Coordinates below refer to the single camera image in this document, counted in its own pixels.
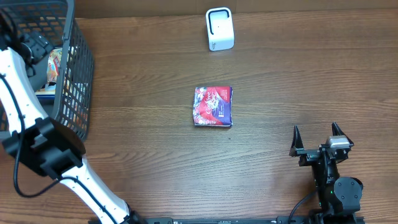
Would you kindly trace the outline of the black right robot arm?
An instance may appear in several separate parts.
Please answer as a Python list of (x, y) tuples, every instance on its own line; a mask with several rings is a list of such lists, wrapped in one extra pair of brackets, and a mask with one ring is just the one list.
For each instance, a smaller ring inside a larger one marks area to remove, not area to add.
[[(318, 149), (305, 149), (297, 126), (289, 156), (299, 158), (299, 166), (310, 166), (315, 181), (315, 190), (299, 201), (290, 212), (287, 223), (324, 223), (324, 224), (365, 224), (358, 217), (360, 200), (363, 196), (363, 183), (354, 177), (342, 177), (337, 164), (348, 159), (348, 153), (354, 142), (336, 123), (331, 124), (332, 135)], [(309, 211), (306, 217), (295, 216), (303, 203), (314, 195), (318, 196), (320, 208)]]

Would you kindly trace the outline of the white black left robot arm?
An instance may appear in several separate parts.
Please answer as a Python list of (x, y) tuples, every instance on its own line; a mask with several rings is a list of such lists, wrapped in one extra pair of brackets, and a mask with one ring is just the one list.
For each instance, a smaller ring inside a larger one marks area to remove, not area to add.
[(51, 118), (35, 95), (28, 69), (43, 59), (47, 42), (41, 35), (25, 40), (7, 13), (1, 14), (1, 103), (10, 136), (2, 140), (5, 151), (15, 158), (13, 183), (19, 187), (18, 172), (24, 164), (53, 182), (32, 194), (38, 197), (57, 184), (73, 191), (97, 216), (98, 223), (145, 223), (123, 199), (115, 195), (91, 168), (83, 141), (76, 132)]

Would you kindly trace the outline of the red purple snack packet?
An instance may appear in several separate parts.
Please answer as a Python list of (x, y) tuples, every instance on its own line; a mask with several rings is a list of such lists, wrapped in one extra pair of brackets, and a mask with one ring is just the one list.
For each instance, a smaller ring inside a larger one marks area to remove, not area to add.
[(232, 127), (232, 86), (196, 87), (193, 97), (195, 126)]

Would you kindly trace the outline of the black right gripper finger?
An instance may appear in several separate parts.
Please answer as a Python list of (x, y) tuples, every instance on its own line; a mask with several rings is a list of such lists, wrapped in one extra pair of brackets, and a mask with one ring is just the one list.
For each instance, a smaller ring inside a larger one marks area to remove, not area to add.
[(331, 129), (333, 136), (344, 136), (348, 140), (349, 145), (354, 146), (354, 142), (341, 130), (336, 122), (332, 122)]
[(289, 151), (289, 156), (291, 157), (297, 157), (301, 155), (301, 153), (304, 151), (304, 146), (302, 142), (302, 138), (298, 129), (298, 126), (294, 126), (294, 134), (293, 134), (293, 140), (292, 144), (290, 147)]

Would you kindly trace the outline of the yellow orange snack bag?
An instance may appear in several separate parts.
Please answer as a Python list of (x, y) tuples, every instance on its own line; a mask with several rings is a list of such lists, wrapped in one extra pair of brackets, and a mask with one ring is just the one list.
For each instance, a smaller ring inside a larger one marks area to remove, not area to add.
[(55, 48), (50, 52), (47, 62), (47, 83), (35, 92), (36, 95), (54, 95), (61, 66), (62, 48)]

